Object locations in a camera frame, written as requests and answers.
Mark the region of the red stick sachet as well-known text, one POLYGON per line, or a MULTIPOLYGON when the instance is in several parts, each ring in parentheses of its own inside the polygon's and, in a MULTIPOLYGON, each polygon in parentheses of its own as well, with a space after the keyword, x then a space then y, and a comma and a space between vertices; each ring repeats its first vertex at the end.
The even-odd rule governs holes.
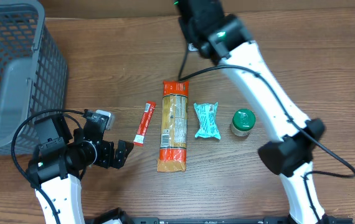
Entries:
POLYGON ((135 146, 143 146, 144 145, 144 138, 145 138, 146 132, 148 130, 148 126, 151 121, 152 115, 154 113, 155 107, 156 107, 155 102, 153 102, 153 101, 146 102, 140 125, 138 127, 136 136, 133 140, 133 144, 135 146))

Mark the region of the red snack package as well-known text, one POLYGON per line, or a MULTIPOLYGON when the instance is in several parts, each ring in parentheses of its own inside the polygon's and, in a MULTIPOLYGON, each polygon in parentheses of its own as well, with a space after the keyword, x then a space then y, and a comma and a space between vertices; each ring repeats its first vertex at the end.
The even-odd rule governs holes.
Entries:
POLYGON ((158 172, 184 172, 187 152, 189 82, 163 82, 158 172))

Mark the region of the teal tissue packet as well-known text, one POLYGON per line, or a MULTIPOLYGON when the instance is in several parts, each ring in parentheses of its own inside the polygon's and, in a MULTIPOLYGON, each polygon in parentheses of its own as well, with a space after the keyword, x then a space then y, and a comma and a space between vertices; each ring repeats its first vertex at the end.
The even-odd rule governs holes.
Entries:
POLYGON ((196 112, 197 118, 199 120, 199 130, 195 134, 195 138, 221 139, 221 135, 216 124, 218 105, 218 102, 215 104, 194 103, 194 111, 196 112))

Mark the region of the green lid jar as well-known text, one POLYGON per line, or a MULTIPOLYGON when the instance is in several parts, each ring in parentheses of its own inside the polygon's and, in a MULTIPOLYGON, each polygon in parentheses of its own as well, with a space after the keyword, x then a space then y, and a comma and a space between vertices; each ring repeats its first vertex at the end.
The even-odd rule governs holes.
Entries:
POLYGON ((251 110, 239 109, 232 117, 230 129, 236 136, 246 137, 250 134, 255 122, 256 117, 251 110))

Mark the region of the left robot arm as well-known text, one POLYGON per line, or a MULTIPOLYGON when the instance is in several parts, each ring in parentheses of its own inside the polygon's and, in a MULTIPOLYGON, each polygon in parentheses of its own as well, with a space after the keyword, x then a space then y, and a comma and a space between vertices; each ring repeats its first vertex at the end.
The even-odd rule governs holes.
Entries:
POLYGON ((114 115, 108 111, 85 110, 84 126, 71 132, 66 114, 57 113, 34 123, 40 143, 27 176, 39 186, 36 191, 47 223, 87 223, 82 210, 81 181, 88 166, 120 169, 134 148, 132 142, 103 140, 114 115))

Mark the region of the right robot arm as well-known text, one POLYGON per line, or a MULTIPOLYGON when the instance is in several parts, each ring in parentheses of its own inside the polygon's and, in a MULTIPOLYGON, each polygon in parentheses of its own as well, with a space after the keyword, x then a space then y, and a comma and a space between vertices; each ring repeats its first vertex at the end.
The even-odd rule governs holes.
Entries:
POLYGON ((236 84, 263 123, 269 142, 258 149, 265 166, 280 177, 290 205, 289 223, 332 223, 313 182, 315 141, 324 132, 291 101, 263 60, 255 39, 220 1, 174 2, 185 39, 236 84))

